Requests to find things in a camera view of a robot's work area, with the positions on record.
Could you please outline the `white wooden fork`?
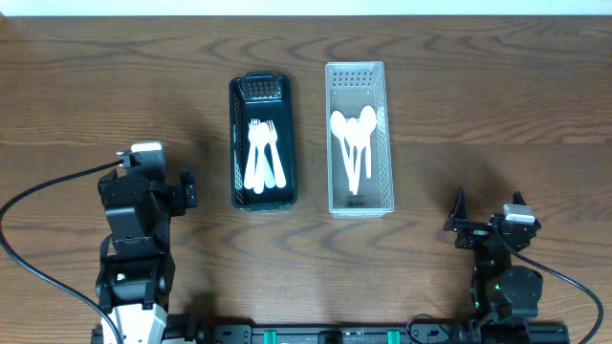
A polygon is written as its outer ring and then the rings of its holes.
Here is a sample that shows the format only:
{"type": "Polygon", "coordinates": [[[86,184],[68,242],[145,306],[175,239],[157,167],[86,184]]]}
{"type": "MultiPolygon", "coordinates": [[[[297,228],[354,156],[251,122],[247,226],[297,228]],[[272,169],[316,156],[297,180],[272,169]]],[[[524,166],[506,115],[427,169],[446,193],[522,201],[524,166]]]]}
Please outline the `white wooden fork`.
{"type": "Polygon", "coordinates": [[[268,120],[267,125],[269,127],[269,145],[271,147],[273,158],[273,175],[275,184],[278,188],[284,188],[286,186],[286,177],[276,146],[278,135],[272,120],[268,120]]]}
{"type": "Polygon", "coordinates": [[[260,125],[259,119],[253,119],[249,124],[248,140],[250,143],[247,165],[245,169],[244,187],[246,189],[257,189],[256,178],[256,150],[257,150],[257,130],[260,125]]]}

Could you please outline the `white wooden spoon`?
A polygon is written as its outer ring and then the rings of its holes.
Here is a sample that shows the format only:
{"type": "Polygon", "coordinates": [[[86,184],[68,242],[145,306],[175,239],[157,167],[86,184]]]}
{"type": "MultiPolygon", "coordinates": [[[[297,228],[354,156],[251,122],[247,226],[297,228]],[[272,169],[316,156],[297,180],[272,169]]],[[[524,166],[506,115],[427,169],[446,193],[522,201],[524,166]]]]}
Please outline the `white wooden spoon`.
{"type": "Polygon", "coordinates": [[[270,128],[266,122],[260,122],[255,130],[256,167],[253,191],[261,194],[265,187],[265,147],[269,142],[270,128]]]}

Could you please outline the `black perforated plastic basket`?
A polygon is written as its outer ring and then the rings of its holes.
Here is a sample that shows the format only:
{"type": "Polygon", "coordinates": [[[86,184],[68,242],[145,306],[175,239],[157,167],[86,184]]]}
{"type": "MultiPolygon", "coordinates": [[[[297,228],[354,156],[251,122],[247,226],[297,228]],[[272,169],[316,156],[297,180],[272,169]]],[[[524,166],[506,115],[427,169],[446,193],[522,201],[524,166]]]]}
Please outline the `black perforated plastic basket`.
{"type": "MultiPolygon", "coordinates": [[[[297,172],[294,117],[289,78],[273,72],[249,72],[229,83],[229,137],[231,202],[240,209],[266,211],[289,207],[297,199],[297,172]],[[286,186],[264,187],[261,194],[244,187],[249,154],[249,124],[272,120],[276,129],[277,150],[286,177],[286,186]]],[[[273,169],[269,143],[265,154],[273,169]]]]}

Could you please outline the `white plastic spoon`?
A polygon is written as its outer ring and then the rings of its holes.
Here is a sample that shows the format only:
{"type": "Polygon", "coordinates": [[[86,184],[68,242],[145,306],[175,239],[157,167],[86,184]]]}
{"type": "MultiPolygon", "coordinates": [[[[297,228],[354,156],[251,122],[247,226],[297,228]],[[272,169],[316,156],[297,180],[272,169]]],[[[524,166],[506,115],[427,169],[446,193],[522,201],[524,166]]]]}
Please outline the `white plastic spoon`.
{"type": "Polygon", "coordinates": [[[361,134],[362,130],[360,122],[356,118],[349,118],[347,121],[346,140],[350,148],[349,160],[351,162],[351,169],[353,172],[350,190],[354,195],[358,194],[361,176],[361,134]]]}
{"type": "Polygon", "coordinates": [[[361,158],[363,150],[366,144],[369,142],[370,132],[368,121],[363,122],[359,120],[355,131],[353,132],[353,143],[357,149],[357,155],[355,157],[355,171],[353,179],[353,194],[357,195],[359,192],[360,177],[361,177],[361,158]]]}
{"type": "Polygon", "coordinates": [[[372,177],[372,151],[371,151],[371,135],[377,126],[376,112],[370,105],[366,105],[361,110],[360,115],[361,126],[361,143],[365,153],[365,173],[366,178],[372,177]]]}
{"type": "Polygon", "coordinates": [[[348,183],[349,185],[352,185],[354,172],[352,171],[352,167],[350,166],[348,152],[346,150],[346,144],[345,144],[346,119],[340,111],[334,111],[330,116],[330,120],[331,120],[331,131],[333,135],[339,140],[340,151],[342,154],[348,183]]]}

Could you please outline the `mint green fork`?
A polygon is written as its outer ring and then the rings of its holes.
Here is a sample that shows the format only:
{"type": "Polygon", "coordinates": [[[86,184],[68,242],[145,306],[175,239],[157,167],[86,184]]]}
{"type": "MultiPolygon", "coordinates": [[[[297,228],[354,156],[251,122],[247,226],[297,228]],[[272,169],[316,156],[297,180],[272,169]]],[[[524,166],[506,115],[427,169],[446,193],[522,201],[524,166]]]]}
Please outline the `mint green fork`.
{"type": "Polygon", "coordinates": [[[263,155],[264,158],[264,185],[268,189],[272,189],[276,187],[275,178],[273,175],[273,170],[271,168],[270,162],[267,158],[267,155],[263,155]]]}

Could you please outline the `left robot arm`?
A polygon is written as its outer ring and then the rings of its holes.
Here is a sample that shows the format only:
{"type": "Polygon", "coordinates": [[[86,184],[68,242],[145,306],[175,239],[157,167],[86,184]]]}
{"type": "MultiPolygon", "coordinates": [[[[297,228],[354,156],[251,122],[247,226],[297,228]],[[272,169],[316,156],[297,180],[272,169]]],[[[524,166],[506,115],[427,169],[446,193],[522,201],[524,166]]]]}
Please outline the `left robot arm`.
{"type": "Polygon", "coordinates": [[[98,181],[111,233],[100,245],[96,283],[105,343],[161,343],[175,263],[169,227],[198,204],[195,178],[183,170],[178,183],[162,167],[112,170],[98,181]]]}

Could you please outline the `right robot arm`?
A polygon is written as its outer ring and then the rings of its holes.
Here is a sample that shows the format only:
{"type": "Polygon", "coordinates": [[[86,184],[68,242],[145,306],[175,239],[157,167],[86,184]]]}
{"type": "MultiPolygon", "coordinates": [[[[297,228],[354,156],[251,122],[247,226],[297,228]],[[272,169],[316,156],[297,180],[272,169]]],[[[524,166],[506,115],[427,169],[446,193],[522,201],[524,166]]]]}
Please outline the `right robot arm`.
{"type": "Polygon", "coordinates": [[[532,208],[519,192],[487,222],[468,218],[465,189],[460,188],[444,223],[457,234],[455,246],[474,254],[470,299],[474,318],[457,323],[450,338],[461,343],[531,343],[529,321],[538,315],[542,275],[512,263],[512,255],[528,247],[540,229],[532,208]]]}

